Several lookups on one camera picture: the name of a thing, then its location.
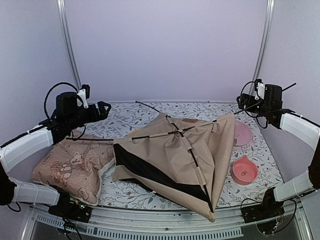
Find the beige fabric pet tent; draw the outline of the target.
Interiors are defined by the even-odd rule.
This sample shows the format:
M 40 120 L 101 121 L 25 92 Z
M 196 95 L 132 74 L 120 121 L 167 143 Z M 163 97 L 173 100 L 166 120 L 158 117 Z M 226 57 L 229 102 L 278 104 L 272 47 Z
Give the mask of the beige fabric pet tent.
M 113 143 L 115 181 L 135 181 L 213 222 L 229 171 L 235 117 L 214 121 L 160 113 Z

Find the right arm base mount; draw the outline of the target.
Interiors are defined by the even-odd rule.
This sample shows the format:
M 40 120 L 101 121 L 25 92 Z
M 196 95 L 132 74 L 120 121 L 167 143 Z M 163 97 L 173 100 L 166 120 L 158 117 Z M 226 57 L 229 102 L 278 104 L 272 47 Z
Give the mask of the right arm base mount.
M 252 223 L 270 218 L 279 217 L 278 220 L 272 220 L 270 223 L 259 223 L 258 230 L 265 235 L 271 235 L 279 230 L 285 210 L 283 201 L 276 201 L 274 196 L 274 187 L 268 189 L 263 196 L 262 202 L 252 198 L 245 198 L 240 205 L 241 215 L 245 223 Z

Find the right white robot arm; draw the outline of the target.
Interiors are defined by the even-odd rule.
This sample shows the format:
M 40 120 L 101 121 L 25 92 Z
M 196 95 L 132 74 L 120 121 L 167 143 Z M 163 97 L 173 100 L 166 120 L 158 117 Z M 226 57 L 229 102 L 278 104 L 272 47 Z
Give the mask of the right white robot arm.
M 293 110 L 283 108 L 283 92 L 295 85 L 293 83 L 282 88 L 256 79 L 247 82 L 236 98 L 240 112 L 255 114 L 250 115 L 254 119 L 266 119 L 264 129 L 272 125 L 298 138 L 314 151 L 312 161 L 304 173 L 265 192 L 258 208 L 262 218 L 269 218 L 285 201 L 320 189 L 320 125 Z

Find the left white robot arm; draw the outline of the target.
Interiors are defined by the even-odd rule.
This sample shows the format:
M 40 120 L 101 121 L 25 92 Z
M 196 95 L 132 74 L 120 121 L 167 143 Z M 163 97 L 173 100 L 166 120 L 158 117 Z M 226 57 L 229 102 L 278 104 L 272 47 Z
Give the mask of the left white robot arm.
M 95 206 L 99 202 L 102 175 L 114 164 L 111 140 L 73 131 L 88 123 L 105 120 L 111 105 L 88 104 L 89 95 L 64 92 L 56 97 L 56 108 L 33 129 L 0 147 L 0 203 L 38 203 L 54 206 L 63 216 L 74 213 L 74 205 L 63 194 Z M 9 177 L 9 172 L 33 154 L 50 148 L 35 166 L 31 182 Z

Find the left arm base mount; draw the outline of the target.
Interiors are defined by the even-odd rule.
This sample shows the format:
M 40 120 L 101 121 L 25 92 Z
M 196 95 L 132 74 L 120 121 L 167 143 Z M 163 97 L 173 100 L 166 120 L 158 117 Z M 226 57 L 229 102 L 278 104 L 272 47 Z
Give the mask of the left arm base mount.
M 59 195 L 58 202 L 49 207 L 48 213 L 63 219 L 88 223 L 92 208 L 63 192 Z

